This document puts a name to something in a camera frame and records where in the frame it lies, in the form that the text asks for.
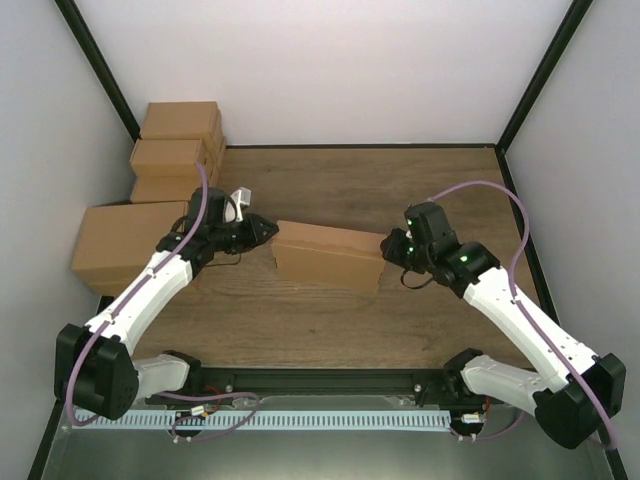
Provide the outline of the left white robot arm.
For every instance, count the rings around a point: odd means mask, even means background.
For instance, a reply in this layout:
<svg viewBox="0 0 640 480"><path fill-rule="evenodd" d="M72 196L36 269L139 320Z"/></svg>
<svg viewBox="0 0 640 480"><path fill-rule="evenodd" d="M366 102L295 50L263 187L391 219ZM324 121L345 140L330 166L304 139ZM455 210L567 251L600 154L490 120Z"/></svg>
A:
<svg viewBox="0 0 640 480"><path fill-rule="evenodd" d="M278 233L276 223L249 212L250 203L245 187L232 194L197 188L124 292L83 326L68 324L59 332L54 394L67 409L116 420L143 398L170 392L191 404L203 395L197 359L176 351L138 361L132 355L164 307L216 254L244 254Z"/></svg>

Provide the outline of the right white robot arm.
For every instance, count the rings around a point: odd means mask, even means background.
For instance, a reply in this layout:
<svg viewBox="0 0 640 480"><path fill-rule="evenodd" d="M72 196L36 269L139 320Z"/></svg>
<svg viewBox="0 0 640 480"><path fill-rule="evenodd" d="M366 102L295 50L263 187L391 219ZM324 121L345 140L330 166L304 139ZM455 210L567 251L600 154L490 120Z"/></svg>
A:
<svg viewBox="0 0 640 480"><path fill-rule="evenodd" d="M612 353L596 354L576 340L518 287L482 244L460 243L441 206L412 205L407 227L381 242L383 258L432 281L487 317L531 363L506 365L468 348L444 366L447 396L465 403L488 396L533 416L558 445L575 449L621 409L626 367Z"/></svg>

